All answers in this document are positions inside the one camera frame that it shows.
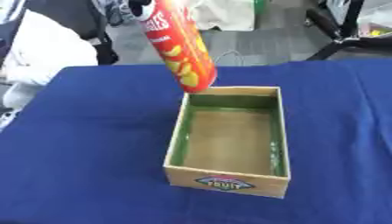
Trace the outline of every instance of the white cloth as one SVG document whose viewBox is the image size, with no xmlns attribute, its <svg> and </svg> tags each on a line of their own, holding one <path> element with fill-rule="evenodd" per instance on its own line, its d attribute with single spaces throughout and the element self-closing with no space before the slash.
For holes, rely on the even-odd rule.
<svg viewBox="0 0 392 224">
<path fill-rule="evenodd" d="M 2 67 L 7 81 L 46 85 L 62 68 L 97 65 L 96 51 L 74 31 L 28 10 Z"/>
<path fill-rule="evenodd" d="M 218 26 L 223 31 L 255 29 L 254 0 L 183 0 L 201 30 Z"/>
</svg>

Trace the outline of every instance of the pringles can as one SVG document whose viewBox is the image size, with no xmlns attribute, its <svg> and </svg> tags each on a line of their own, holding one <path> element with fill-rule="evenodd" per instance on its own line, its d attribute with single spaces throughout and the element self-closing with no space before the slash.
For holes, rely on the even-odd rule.
<svg viewBox="0 0 392 224">
<path fill-rule="evenodd" d="M 147 38 L 188 93 L 208 88 L 216 69 L 187 8 L 176 0 L 129 0 Z"/>
</svg>

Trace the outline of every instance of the blue tablecloth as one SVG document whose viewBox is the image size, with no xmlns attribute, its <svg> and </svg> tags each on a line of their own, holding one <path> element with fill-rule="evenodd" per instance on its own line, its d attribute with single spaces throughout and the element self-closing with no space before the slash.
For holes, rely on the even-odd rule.
<svg viewBox="0 0 392 224">
<path fill-rule="evenodd" d="M 0 221 L 392 223 L 392 60 L 221 67 L 216 86 L 280 86 L 285 199 L 170 186 L 181 90 L 163 66 L 63 70 L 0 134 Z"/>
</svg>

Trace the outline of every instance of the open box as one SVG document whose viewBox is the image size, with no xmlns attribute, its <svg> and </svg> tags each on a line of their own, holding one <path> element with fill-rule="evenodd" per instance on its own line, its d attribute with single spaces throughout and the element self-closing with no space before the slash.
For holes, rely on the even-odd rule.
<svg viewBox="0 0 392 224">
<path fill-rule="evenodd" d="M 185 94 L 164 168 L 175 186 L 283 198 L 291 171 L 280 88 Z"/>
</svg>

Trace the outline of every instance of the floor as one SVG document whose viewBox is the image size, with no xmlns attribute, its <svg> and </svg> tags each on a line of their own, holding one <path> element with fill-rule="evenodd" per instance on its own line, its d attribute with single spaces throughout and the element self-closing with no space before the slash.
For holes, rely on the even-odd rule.
<svg viewBox="0 0 392 224">
<path fill-rule="evenodd" d="M 292 60 L 305 60 L 330 40 L 315 27 L 303 26 L 305 10 L 317 0 L 266 0 L 267 7 L 257 18 L 254 31 L 203 31 L 202 37 L 210 55 L 216 60 L 236 50 L 241 57 L 221 57 L 218 66 L 275 65 Z M 155 49 L 137 23 L 108 28 L 114 48 L 120 55 L 119 65 L 161 64 Z M 339 52 L 330 60 L 349 57 L 382 57 L 377 53 Z M 0 96 L 6 90 L 0 84 Z"/>
</svg>

